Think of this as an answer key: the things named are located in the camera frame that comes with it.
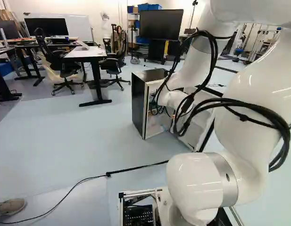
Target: office chair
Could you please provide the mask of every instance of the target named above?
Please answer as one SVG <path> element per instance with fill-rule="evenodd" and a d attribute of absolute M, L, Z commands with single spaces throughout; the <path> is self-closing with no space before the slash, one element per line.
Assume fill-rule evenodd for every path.
<path fill-rule="evenodd" d="M 109 79 L 110 83 L 109 86 L 113 85 L 114 83 L 117 83 L 121 91 L 124 90 L 124 88 L 121 85 L 121 82 L 127 82 L 129 85 L 131 84 L 131 81 L 123 80 L 122 78 L 119 78 L 118 75 L 122 72 L 121 67 L 125 65 L 124 62 L 124 56 L 126 51 L 126 38 L 121 41 L 121 48 L 117 53 L 107 53 L 107 59 L 99 61 L 99 65 L 102 70 L 106 70 L 108 74 L 112 77 L 112 74 L 116 75 L 115 79 Z"/>
<path fill-rule="evenodd" d="M 52 96 L 55 96 L 55 92 L 62 89 L 63 87 L 68 87 L 72 94 L 75 94 L 71 85 L 81 85 L 84 86 L 83 82 L 73 82 L 73 80 L 68 81 L 67 78 L 70 76 L 78 74 L 78 70 L 81 66 L 76 62 L 62 62 L 62 58 L 67 54 L 64 50 L 51 51 L 45 42 L 45 33 L 42 28 L 36 28 L 34 31 L 37 43 L 43 53 L 42 64 L 47 71 L 48 75 L 59 76 L 64 79 L 62 83 L 54 83 L 54 90 L 52 91 Z"/>

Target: blue bin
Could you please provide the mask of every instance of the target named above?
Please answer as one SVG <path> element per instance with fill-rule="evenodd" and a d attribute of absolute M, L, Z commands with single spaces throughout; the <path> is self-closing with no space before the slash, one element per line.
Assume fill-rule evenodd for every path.
<path fill-rule="evenodd" d="M 133 13 L 134 6 L 128 6 L 127 7 L 127 13 Z"/>
<path fill-rule="evenodd" d="M 11 66 L 11 63 L 0 63 L 0 74 L 2 77 L 6 76 L 10 72 L 13 72 L 13 67 Z"/>
<path fill-rule="evenodd" d="M 140 28 L 140 20 L 135 20 L 136 28 Z"/>
<path fill-rule="evenodd" d="M 144 3 L 144 4 L 138 5 L 138 12 L 147 11 L 147 10 L 149 10 L 149 4 L 148 3 Z"/>
<path fill-rule="evenodd" d="M 136 37 L 136 42 L 141 44 L 149 44 L 150 40 L 146 38 L 141 38 L 139 36 Z"/>
<path fill-rule="evenodd" d="M 149 5 L 149 10 L 159 10 L 162 9 L 162 6 L 160 6 L 159 4 L 150 4 Z"/>

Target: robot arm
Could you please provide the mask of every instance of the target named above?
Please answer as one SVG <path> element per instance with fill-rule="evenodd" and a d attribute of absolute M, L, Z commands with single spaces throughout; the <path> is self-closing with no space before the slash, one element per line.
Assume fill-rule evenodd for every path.
<path fill-rule="evenodd" d="M 211 0 L 205 6 L 199 29 L 228 37 L 238 25 L 232 21 L 276 24 L 286 29 L 264 56 L 232 79 L 223 97 L 263 106 L 291 123 L 291 0 Z M 207 43 L 206 38 L 192 41 L 183 68 L 167 82 L 169 90 L 204 81 L 210 62 Z M 222 49 L 226 40 L 218 40 L 218 45 Z M 177 109 L 186 96 L 177 90 L 163 89 L 158 103 Z M 232 109 L 270 123 L 250 109 Z M 280 139 L 277 130 L 241 121 L 223 107 L 216 109 L 215 115 L 215 132 L 225 150 L 180 154 L 167 165 L 168 188 L 174 204 L 193 225 L 209 223 L 218 207 L 256 200 L 266 186 L 270 155 Z"/>

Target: person's foot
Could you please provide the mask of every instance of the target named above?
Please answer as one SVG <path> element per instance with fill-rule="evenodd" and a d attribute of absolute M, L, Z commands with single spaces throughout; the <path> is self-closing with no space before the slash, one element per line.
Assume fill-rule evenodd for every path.
<path fill-rule="evenodd" d="M 5 202 L 0 202 L 0 216 L 13 215 L 20 212 L 26 205 L 24 199 L 10 199 Z"/>

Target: black monitor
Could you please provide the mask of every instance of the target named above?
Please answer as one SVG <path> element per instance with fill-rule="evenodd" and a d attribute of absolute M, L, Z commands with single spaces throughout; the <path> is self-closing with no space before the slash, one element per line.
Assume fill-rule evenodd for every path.
<path fill-rule="evenodd" d="M 3 28 L 6 39 L 18 39 L 20 37 L 13 20 L 0 20 L 0 28 Z"/>
<path fill-rule="evenodd" d="M 178 40 L 183 9 L 149 10 L 140 12 L 140 37 Z"/>
<path fill-rule="evenodd" d="M 197 30 L 197 29 L 195 29 L 195 28 L 186 28 L 186 29 L 184 30 L 184 34 L 193 34 L 193 33 L 196 32 L 196 30 Z"/>
<path fill-rule="evenodd" d="M 46 36 L 69 35 L 65 18 L 25 18 L 30 36 L 34 36 L 36 28 L 40 27 Z"/>

